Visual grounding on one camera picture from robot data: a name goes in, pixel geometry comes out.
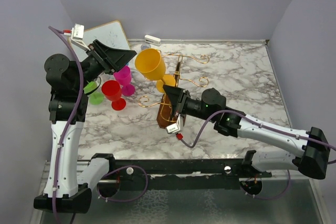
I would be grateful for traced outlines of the red wine glass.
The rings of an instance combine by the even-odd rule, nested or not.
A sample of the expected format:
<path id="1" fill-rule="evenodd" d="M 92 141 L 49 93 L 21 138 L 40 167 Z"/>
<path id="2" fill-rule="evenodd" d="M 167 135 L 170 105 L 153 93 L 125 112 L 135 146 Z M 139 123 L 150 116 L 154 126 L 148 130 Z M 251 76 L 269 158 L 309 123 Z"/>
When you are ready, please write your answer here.
<path id="1" fill-rule="evenodd" d="M 111 101 L 111 106 L 116 111 L 121 111 L 126 106 L 126 101 L 123 99 L 122 90 L 119 83 L 115 80 L 106 81 L 102 87 L 101 91 L 104 96 Z"/>

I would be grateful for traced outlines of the green wine glass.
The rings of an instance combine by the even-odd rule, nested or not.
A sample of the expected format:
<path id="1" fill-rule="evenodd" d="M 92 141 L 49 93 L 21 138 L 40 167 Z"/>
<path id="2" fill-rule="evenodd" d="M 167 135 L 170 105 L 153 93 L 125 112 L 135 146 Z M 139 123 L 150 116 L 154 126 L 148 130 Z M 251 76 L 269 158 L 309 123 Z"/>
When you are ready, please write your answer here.
<path id="1" fill-rule="evenodd" d="M 89 82 L 83 89 L 84 93 L 89 97 L 89 103 L 99 105 L 104 100 L 104 95 L 100 92 L 96 82 Z"/>

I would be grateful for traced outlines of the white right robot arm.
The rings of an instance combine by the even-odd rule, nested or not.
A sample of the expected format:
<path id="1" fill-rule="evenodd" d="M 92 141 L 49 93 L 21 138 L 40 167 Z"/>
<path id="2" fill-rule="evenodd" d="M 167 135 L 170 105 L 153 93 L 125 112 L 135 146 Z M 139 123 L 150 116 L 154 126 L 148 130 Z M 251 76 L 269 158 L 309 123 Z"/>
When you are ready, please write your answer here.
<path id="1" fill-rule="evenodd" d="M 229 108 L 226 98 L 214 88 L 203 91 L 199 100 L 192 99 L 187 90 L 178 87 L 164 85 L 163 90 L 170 100 L 172 116 L 177 118 L 166 131 L 175 134 L 179 140 L 183 139 L 183 120 L 189 115 L 204 120 L 201 130 L 211 122 L 214 130 L 223 136 L 252 139 L 277 148 L 270 153 L 246 153 L 241 164 L 246 177 L 268 170 L 297 170 L 309 178 L 325 179 L 333 147 L 321 129 L 296 130 L 257 119 Z"/>

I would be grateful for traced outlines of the yellow wine glass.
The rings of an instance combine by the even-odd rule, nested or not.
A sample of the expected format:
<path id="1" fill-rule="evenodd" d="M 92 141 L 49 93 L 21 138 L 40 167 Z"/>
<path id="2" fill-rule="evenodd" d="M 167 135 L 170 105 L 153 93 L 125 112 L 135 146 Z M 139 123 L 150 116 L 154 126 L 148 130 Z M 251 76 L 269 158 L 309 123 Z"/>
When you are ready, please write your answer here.
<path id="1" fill-rule="evenodd" d="M 166 74 L 166 64 L 161 53 L 157 49 L 149 48 L 141 51 L 135 59 L 137 71 L 150 81 L 156 81 L 156 89 L 165 93 L 163 86 L 176 85 L 173 75 Z"/>

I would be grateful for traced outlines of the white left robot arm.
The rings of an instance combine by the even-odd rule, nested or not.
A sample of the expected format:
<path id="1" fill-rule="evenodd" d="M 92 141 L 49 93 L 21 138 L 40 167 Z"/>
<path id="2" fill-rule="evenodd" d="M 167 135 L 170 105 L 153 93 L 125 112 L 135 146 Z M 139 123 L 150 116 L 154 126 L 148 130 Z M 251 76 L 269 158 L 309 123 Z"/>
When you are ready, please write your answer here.
<path id="1" fill-rule="evenodd" d="M 91 205 L 94 186 L 101 177 L 110 179 L 116 172 L 113 156 L 109 154 L 95 158 L 83 174 L 77 175 L 79 139 L 88 106 L 83 89 L 102 73 L 120 71 L 137 53 L 94 40 L 86 54 L 83 61 L 54 54 L 44 64 L 46 81 L 51 86 L 48 110 L 53 146 L 47 185 L 34 199 L 34 208 L 39 210 L 85 214 Z"/>

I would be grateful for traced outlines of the pink wine glass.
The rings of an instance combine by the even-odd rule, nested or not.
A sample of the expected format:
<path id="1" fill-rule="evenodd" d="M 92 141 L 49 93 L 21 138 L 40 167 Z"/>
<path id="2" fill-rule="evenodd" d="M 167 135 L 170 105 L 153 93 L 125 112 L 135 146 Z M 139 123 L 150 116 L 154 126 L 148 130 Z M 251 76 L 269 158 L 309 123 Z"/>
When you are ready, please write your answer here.
<path id="1" fill-rule="evenodd" d="M 128 66 L 123 67 L 119 72 L 115 72 L 113 76 L 121 86 L 121 91 L 124 96 L 129 97 L 135 93 L 135 87 L 131 84 L 131 70 Z"/>

